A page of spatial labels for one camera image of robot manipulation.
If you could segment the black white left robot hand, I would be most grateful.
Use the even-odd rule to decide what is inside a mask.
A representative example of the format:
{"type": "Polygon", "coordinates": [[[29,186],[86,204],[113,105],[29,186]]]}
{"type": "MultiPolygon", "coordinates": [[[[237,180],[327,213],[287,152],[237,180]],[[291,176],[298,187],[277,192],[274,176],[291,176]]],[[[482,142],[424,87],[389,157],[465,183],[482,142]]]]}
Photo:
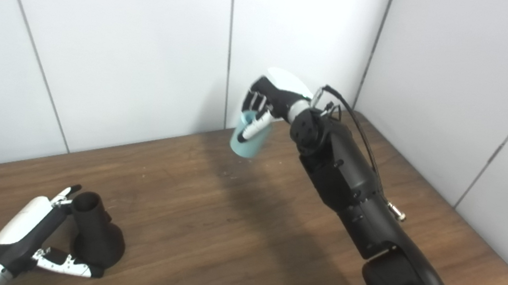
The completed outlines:
{"type": "Polygon", "coordinates": [[[53,273],[84,278],[102,278],[105,270],[54,248],[44,248],[44,242],[72,213],[70,196],[81,185],[64,188],[52,199],[33,198],[0,231],[0,270],[14,278],[41,268],[53,273]]]}

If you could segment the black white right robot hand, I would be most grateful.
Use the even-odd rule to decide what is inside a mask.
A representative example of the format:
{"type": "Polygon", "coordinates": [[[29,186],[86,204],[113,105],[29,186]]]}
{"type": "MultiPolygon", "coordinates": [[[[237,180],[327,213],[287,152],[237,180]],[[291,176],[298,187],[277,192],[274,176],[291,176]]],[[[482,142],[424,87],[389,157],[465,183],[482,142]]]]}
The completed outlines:
{"type": "Polygon", "coordinates": [[[311,108],[313,95],[308,87],[287,70],[271,67],[254,81],[241,105],[242,112],[255,117],[241,129],[239,143],[252,140],[276,120],[291,124],[302,111],[311,108]]]}

